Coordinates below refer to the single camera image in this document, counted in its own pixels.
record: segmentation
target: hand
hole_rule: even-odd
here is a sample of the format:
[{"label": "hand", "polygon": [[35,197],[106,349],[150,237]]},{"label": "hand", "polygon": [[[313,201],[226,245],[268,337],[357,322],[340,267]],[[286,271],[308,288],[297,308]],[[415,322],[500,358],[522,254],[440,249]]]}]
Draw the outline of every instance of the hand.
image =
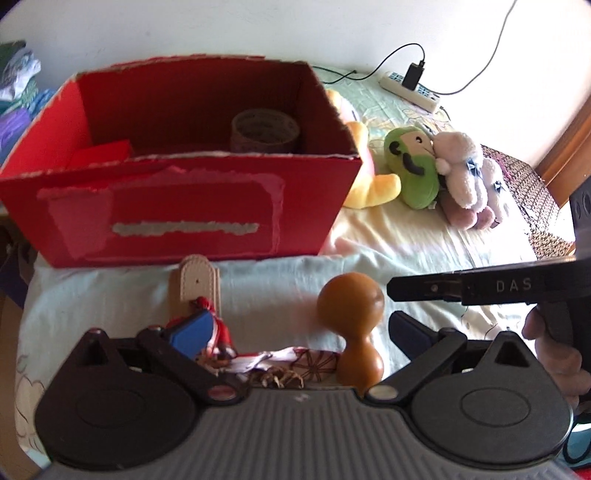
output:
[{"label": "hand", "polygon": [[582,357],[573,347],[558,343],[546,332],[544,319],[537,309],[525,318],[521,332],[526,340],[535,340],[538,360],[550,374],[566,400],[573,407],[579,405],[579,395],[591,390],[591,375],[581,370]]}]

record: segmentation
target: gray ribbed surface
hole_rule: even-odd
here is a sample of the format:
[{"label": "gray ribbed surface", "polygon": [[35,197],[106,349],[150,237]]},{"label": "gray ribbed surface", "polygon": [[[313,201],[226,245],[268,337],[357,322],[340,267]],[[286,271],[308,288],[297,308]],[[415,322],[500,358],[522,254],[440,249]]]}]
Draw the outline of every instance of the gray ribbed surface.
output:
[{"label": "gray ribbed surface", "polygon": [[255,390],[242,405],[214,408],[175,451],[122,472],[53,465],[43,480],[569,480],[554,462],[479,472],[427,450],[395,410],[371,408],[349,390]]}]

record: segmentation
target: wall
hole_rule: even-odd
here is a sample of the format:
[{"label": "wall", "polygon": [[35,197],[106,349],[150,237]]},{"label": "wall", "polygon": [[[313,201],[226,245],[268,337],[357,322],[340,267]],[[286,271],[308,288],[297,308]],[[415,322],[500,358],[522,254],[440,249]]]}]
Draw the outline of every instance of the wall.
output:
[{"label": "wall", "polygon": [[[26,38],[56,86],[77,70],[161,54],[265,54],[371,70],[400,44],[422,82],[463,86],[488,60],[511,0],[22,0],[0,40]],[[405,49],[387,68],[420,59]],[[591,93],[591,4],[519,0],[486,73],[446,98],[453,123],[537,164]]]}]

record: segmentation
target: power strip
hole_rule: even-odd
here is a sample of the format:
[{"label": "power strip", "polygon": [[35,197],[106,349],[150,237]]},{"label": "power strip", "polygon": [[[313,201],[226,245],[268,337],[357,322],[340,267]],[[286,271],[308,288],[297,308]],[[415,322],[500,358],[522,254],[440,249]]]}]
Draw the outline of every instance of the power strip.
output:
[{"label": "power strip", "polygon": [[441,97],[431,90],[427,90],[420,83],[415,90],[409,90],[402,86],[403,76],[396,72],[389,72],[379,80],[379,85],[384,90],[392,92],[399,97],[408,100],[425,109],[427,112],[436,113],[439,110]]}]

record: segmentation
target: brown gourd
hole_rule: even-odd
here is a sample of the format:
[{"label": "brown gourd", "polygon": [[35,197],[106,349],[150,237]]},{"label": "brown gourd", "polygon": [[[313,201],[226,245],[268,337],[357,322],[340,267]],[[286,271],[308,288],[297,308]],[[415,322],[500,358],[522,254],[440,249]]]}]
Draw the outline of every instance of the brown gourd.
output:
[{"label": "brown gourd", "polygon": [[382,357],[370,341],[384,315],[382,289],[365,274],[345,273],[322,288],[316,306],[320,324],[346,342],[337,364],[337,381],[363,395],[384,374]]}]

